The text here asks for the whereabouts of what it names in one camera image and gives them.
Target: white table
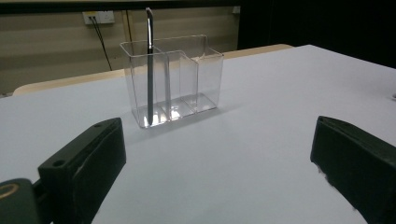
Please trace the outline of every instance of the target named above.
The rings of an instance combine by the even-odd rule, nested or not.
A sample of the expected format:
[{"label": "white table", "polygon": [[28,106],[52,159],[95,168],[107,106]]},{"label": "white table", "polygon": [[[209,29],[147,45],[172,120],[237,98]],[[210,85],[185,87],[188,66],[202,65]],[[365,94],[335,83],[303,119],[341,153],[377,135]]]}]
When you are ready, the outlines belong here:
[{"label": "white table", "polygon": [[93,223],[365,223],[309,160],[319,115],[396,145],[396,70],[304,46],[224,61],[219,108],[139,129],[122,77],[0,99],[0,181],[121,117],[127,163]]}]

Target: clear plastic container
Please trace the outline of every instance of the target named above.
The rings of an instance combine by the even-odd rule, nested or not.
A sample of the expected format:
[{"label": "clear plastic container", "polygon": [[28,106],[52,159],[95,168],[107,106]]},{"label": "clear plastic container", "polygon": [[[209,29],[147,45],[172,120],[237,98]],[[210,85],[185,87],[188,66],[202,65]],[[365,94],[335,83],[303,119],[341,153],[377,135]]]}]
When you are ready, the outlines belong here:
[{"label": "clear plastic container", "polygon": [[[120,44],[132,112],[142,128],[216,108],[223,55],[208,46],[204,35]],[[153,59],[152,124],[149,125],[148,61]]]}]

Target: beige wall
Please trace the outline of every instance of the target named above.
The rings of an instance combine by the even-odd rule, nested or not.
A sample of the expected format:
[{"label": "beige wall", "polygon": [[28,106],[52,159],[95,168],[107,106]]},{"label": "beige wall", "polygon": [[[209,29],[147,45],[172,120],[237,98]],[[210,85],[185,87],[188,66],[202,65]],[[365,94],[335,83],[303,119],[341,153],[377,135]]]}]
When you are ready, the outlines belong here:
[{"label": "beige wall", "polygon": [[[236,49],[239,21],[231,7],[153,12],[155,38],[208,35],[214,49]],[[116,23],[100,28],[113,69],[121,69],[119,43],[126,40],[122,21],[126,17],[120,11],[114,13]],[[146,12],[129,11],[128,15],[133,40],[146,39]],[[0,16],[0,93],[29,83],[108,70],[99,38],[92,26],[84,24],[81,13]]]}]

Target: black cable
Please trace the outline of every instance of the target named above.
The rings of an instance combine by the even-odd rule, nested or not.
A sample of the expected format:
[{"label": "black cable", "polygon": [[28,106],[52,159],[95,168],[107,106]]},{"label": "black cable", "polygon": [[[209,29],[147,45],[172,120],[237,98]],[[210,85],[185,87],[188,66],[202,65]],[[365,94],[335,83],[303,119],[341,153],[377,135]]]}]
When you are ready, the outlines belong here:
[{"label": "black cable", "polygon": [[110,71],[113,71],[113,69],[111,68],[110,60],[108,59],[108,56],[107,56],[107,52],[106,52],[106,48],[105,48],[105,42],[103,41],[102,33],[100,32],[99,25],[98,25],[98,23],[96,21],[96,18],[95,17],[90,17],[90,20],[91,20],[91,22],[93,24],[93,27],[95,28],[96,34],[99,37],[100,43],[102,44],[102,49],[103,49],[103,52],[105,53],[108,66],[110,67]]}]

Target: white tabletop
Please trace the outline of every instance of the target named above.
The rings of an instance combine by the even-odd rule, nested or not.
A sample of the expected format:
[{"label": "white tabletop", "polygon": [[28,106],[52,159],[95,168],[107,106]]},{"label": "white tabletop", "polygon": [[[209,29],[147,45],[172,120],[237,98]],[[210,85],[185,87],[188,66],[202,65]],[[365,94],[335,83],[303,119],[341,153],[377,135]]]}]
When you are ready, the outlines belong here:
[{"label": "white tabletop", "polygon": [[319,115],[396,146],[396,70],[304,46],[224,61],[219,108],[150,129],[122,77],[0,99],[0,182],[122,118],[127,163],[93,223],[365,223],[309,160]]}]

